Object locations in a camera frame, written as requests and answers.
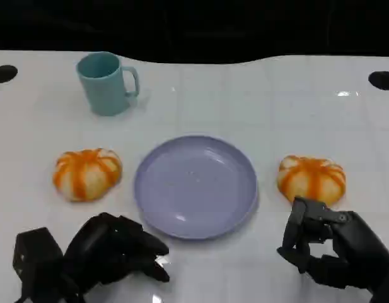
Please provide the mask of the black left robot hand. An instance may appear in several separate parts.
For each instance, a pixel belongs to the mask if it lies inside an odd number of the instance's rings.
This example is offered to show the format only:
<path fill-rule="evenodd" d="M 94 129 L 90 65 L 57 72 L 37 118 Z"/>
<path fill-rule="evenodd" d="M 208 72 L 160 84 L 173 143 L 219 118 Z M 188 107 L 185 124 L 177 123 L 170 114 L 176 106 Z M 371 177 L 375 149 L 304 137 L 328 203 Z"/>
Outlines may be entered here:
<path fill-rule="evenodd" d="M 167 254 L 168 246 L 144 231 L 141 224 L 100 213 L 72 239 L 64 255 L 64 273 L 81 294 L 136 272 L 166 283 L 170 276 L 156 258 Z"/>

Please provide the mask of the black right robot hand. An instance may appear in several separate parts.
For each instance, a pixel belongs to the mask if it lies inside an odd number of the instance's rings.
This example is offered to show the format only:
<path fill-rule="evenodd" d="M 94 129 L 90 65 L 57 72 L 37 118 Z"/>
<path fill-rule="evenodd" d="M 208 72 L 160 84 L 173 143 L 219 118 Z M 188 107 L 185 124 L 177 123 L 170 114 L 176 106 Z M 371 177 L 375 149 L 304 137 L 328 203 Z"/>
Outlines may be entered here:
<path fill-rule="evenodd" d="M 277 252 L 320 285 L 368 290 L 389 302 L 389 250 L 354 211 L 295 197 Z"/>

